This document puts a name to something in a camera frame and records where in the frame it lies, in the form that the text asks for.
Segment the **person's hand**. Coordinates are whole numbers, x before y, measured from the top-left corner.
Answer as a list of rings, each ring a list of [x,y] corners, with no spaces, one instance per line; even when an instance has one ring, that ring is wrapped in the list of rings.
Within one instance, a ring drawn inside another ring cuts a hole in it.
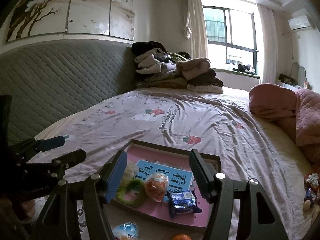
[[[15,213],[20,220],[29,220],[35,216],[35,200],[29,200],[17,204],[14,207]]]

